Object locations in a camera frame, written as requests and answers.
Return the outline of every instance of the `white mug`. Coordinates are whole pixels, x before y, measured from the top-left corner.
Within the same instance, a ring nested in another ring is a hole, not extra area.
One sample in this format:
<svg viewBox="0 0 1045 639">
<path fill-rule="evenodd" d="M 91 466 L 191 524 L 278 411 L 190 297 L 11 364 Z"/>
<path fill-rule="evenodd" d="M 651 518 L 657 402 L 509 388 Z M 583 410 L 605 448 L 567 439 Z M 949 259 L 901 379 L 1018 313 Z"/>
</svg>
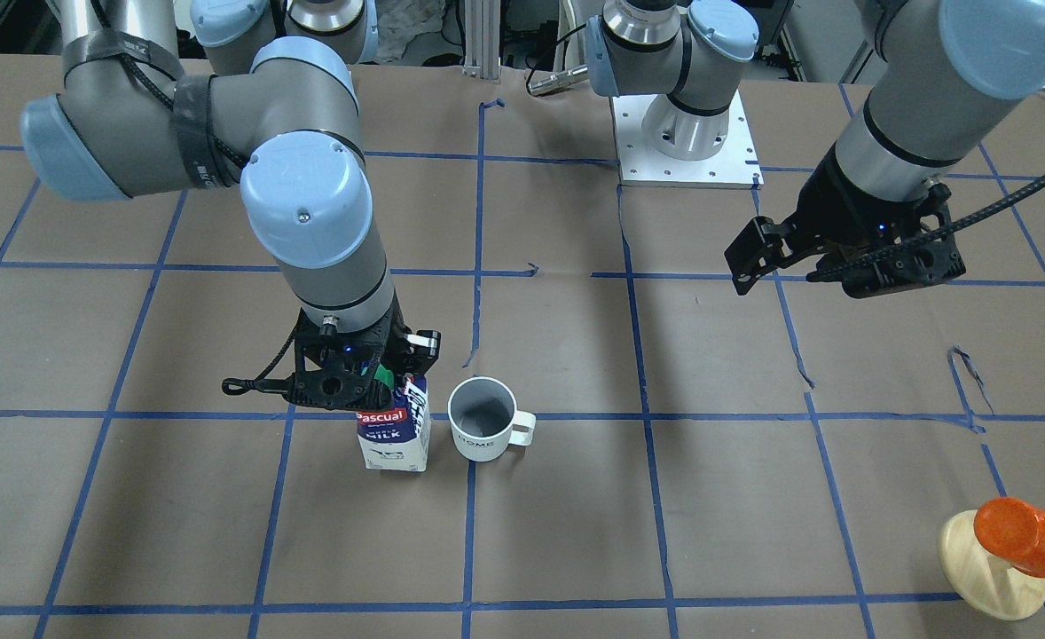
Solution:
<svg viewBox="0 0 1045 639">
<path fill-rule="evenodd" d="M 455 387 L 448 397 L 448 420 L 455 448 L 472 461 L 490 461 L 507 444 L 531 446 L 533 413 L 518 410 L 514 393 L 491 378 L 471 378 Z"/>
</svg>

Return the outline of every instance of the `floor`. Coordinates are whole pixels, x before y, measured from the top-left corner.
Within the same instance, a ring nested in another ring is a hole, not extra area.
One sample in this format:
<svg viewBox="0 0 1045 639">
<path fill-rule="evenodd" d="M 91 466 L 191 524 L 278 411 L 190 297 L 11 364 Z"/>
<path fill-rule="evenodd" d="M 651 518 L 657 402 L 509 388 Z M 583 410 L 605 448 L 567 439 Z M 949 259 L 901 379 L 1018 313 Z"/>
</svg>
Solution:
<svg viewBox="0 0 1045 639">
<path fill-rule="evenodd" d="M 1045 638 L 936 557 L 953 514 L 1045 506 L 1045 191 L 961 233 L 951 286 L 726 274 L 865 86 L 745 82 L 762 190 L 623 189 L 583 86 L 356 68 L 398 295 L 444 335 L 428 470 L 401 474 L 351 415 L 219 392 L 297 312 L 238 193 L 41 186 L 16 118 L 57 64 L 0 55 L 0 638 Z M 1044 172 L 1045 101 L 954 170 L 957 214 Z M 525 453 L 450 447 L 473 373 L 537 413 Z"/>
</svg>

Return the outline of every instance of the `orange cup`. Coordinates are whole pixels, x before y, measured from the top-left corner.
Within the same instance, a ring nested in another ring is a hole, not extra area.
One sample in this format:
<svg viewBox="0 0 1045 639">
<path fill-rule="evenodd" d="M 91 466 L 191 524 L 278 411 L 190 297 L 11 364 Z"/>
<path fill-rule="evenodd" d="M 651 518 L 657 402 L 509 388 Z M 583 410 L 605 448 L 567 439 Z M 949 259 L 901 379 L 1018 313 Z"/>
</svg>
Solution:
<svg viewBox="0 0 1045 639">
<path fill-rule="evenodd" d="M 1030 577 L 1045 578 L 1045 510 L 1014 497 L 1000 497 L 976 512 L 976 539 L 989 553 Z"/>
</svg>

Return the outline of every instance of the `white mounting plate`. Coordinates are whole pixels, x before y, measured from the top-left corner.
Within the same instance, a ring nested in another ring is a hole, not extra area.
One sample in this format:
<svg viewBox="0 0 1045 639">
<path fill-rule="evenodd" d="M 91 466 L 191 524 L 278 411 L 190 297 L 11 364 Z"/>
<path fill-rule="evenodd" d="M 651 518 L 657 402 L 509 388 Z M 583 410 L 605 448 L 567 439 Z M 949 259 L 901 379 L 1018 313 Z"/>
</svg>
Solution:
<svg viewBox="0 0 1045 639">
<path fill-rule="evenodd" d="M 720 153 L 705 161 L 678 161 L 644 140 L 641 120 L 656 96 L 613 97 L 613 133 L 617 158 L 621 163 L 621 184 L 641 186 L 706 187 L 706 189 L 750 189 L 754 181 L 763 185 L 759 156 L 750 140 L 750 127 L 743 113 L 739 92 L 729 107 L 732 125 Z"/>
</svg>

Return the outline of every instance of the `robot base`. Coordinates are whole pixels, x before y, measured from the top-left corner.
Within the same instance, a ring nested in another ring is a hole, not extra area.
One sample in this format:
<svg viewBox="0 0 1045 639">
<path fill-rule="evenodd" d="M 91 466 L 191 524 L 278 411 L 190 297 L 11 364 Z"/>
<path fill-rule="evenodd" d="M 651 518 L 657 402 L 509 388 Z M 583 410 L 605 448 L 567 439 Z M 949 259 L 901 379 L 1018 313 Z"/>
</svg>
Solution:
<svg viewBox="0 0 1045 639">
<path fill-rule="evenodd" d="M 621 162 L 621 184 L 641 186 L 750 189 L 763 185 L 759 157 L 739 93 L 732 98 L 732 129 L 718 154 L 705 161 L 680 161 L 654 150 L 644 138 L 641 120 L 656 96 L 613 97 L 613 132 Z"/>
<path fill-rule="evenodd" d="M 981 613 L 1018 621 L 1042 608 L 1045 578 L 1029 577 L 989 553 L 973 532 L 976 510 L 957 512 L 940 530 L 940 566 L 960 597 Z"/>
</svg>

